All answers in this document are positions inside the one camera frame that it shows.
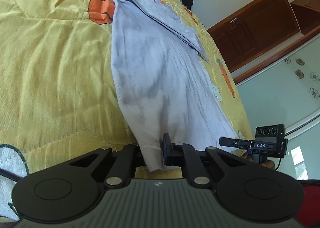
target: brown door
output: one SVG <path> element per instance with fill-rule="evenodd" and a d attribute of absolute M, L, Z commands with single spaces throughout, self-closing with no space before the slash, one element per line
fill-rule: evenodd
<path fill-rule="evenodd" d="M 254 0 L 210 29 L 231 72 L 299 32 L 288 0 Z"/>

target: black cable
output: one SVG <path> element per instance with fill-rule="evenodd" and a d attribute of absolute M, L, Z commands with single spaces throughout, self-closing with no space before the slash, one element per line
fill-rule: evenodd
<path fill-rule="evenodd" d="M 276 168 L 276 170 L 280 167 L 280 163 L 281 163 L 281 159 L 279 160 L 279 164 L 278 164 L 278 167 Z"/>
<path fill-rule="evenodd" d="M 21 177 L 15 175 L 15 174 L 12 174 L 11 172 L 6 171 L 2 168 L 0 168 L 0 175 L 6 177 L 8 179 L 11 179 L 14 182 L 18 182 L 21 179 Z"/>

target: white logo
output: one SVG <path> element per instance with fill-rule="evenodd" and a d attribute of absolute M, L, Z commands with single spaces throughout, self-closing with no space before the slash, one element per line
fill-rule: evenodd
<path fill-rule="evenodd" d="M 160 187 L 160 186 L 163 185 L 163 183 L 162 183 L 161 181 L 158 181 L 158 182 L 155 182 L 155 185 L 156 185 L 157 187 Z"/>

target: ribbed surface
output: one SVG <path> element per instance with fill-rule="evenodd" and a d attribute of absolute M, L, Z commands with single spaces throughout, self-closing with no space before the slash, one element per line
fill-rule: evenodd
<path fill-rule="evenodd" d="M 126 188 L 108 191 L 92 212 L 77 220 L 65 224 L 35 224 L 22 220 L 16 227 L 298 228 L 302 226 L 294 220 L 279 224 L 256 224 L 241 220 L 223 209 L 210 191 L 192 188 L 183 179 L 160 181 L 134 179 Z"/>

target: yellow quilt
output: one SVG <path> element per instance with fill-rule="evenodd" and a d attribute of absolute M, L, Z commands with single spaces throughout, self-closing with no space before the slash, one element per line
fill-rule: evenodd
<path fill-rule="evenodd" d="M 197 30 L 222 109 L 236 132 L 252 139 L 212 38 L 179 0 L 161 1 Z M 111 75 L 112 9 L 112 0 L 0 0 L 0 144 L 15 148 L 30 173 L 102 146 L 120 150 L 135 142 Z"/>

